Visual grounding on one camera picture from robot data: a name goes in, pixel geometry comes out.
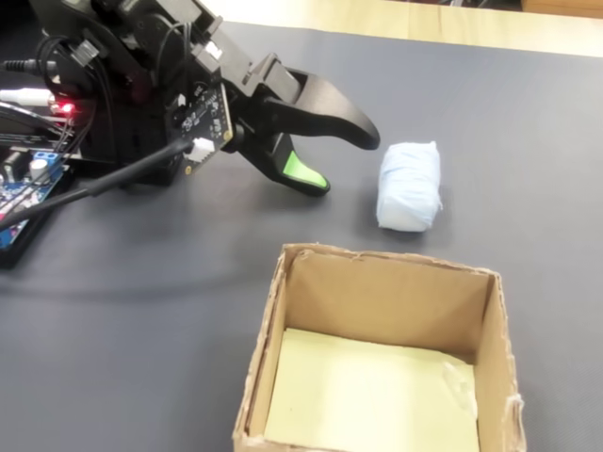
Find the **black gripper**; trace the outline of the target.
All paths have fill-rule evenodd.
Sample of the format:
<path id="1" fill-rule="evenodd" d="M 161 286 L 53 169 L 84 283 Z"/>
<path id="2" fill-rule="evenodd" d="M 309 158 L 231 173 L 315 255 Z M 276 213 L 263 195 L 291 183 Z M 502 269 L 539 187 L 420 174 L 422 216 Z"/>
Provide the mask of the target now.
<path id="1" fill-rule="evenodd" d="M 311 197 L 331 188 L 302 162 L 293 135 L 338 137 L 363 150 L 380 146 L 372 120 L 329 80 L 287 68 L 274 54 L 253 63 L 221 29 L 221 17 L 199 1 L 191 5 L 187 74 L 207 88 L 223 85 L 234 149 L 271 181 Z"/>

